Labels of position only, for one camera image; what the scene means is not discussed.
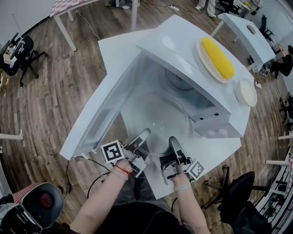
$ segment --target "white wrist strap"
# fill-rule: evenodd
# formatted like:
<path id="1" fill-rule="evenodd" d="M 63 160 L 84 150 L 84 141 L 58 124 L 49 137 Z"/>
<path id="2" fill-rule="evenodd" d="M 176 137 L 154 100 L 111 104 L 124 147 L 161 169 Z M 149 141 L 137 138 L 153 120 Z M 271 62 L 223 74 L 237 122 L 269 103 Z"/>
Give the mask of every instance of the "white wrist strap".
<path id="1" fill-rule="evenodd" d="M 187 190 L 189 188 L 191 188 L 191 184 L 188 182 L 186 184 L 174 186 L 174 191 L 179 192 L 179 191 Z"/>
<path id="2" fill-rule="evenodd" d="M 117 176 L 117 177 L 119 177 L 119 178 L 121 178 L 121 179 L 123 179 L 125 181 L 128 181 L 128 177 L 124 176 L 123 174 L 121 174 L 121 173 L 119 173 L 119 172 L 117 172 L 117 171 L 115 171 L 113 169 L 111 170 L 111 173 L 113 173 L 113 175 L 115 175 L 115 176 Z"/>

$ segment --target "watch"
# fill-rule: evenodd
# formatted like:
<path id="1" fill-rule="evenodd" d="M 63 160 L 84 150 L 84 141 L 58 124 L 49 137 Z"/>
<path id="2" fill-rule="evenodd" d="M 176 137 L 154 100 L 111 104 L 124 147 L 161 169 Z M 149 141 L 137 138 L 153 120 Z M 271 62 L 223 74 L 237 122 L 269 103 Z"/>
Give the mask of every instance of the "watch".
<path id="1" fill-rule="evenodd" d="M 191 188 L 190 182 L 178 186 L 174 186 L 174 191 L 179 192 Z"/>

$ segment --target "white pants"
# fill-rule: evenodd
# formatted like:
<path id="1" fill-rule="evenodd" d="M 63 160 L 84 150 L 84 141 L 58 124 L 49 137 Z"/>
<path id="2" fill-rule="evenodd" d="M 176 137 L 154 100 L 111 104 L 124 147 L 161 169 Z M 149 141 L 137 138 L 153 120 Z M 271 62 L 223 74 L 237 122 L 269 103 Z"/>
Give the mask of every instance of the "white pants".
<path id="1" fill-rule="evenodd" d="M 207 13 L 209 14 L 210 17 L 215 16 L 215 5 L 216 5 L 216 0 L 208 0 L 208 5 L 207 5 Z M 201 9 L 205 7 L 206 0 L 200 0 L 197 6 L 199 6 Z"/>

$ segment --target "wristband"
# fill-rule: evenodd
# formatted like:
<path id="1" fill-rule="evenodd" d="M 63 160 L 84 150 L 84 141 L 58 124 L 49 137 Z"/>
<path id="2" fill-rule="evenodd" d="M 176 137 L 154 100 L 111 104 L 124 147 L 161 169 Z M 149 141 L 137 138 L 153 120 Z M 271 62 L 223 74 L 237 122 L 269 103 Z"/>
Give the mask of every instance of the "wristband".
<path id="1" fill-rule="evenodd" d="M 182 184 L 182 185 L 178 185 L 178 186 L 174 186 L 174 191 L 175 192 L 179 192 L 179 191 L 183 191 L 183 190 L 187 190 L 191 188 L 191 184 L 190 182 L 186 183 L 186 184 Z"/>
<path id="2" fill-rule="evenodd" d="M 111 173 L 113 173 L 113 175 L 125 180 L 125 181 L 128 181 L 128 177 L 124 176 L 123 174 L 115 171 L 115 170 L 111 170 Z"/>
<path id="3" fill-rule="evenodd" d="M 131 172 L 127 171 L 127 170 L 124 170 L 122 169 L 121 167 L 115 165 L 115 167 L 118 167 L 120 170 L 124 171 L 127 175 L 131 175 Z"/>

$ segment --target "white bowl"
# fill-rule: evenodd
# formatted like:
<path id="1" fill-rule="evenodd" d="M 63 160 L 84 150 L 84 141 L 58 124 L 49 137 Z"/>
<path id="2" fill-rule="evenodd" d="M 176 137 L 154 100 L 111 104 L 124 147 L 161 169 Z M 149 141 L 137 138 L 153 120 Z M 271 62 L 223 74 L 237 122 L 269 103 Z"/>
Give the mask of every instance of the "white bowl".
<path id="1" fill-rule="evenodd" d="M 253 107 L 257 103 L 255 87 L 247 79 L 243 79 L 235 86 L 235 94 L 241 105 Z"/>

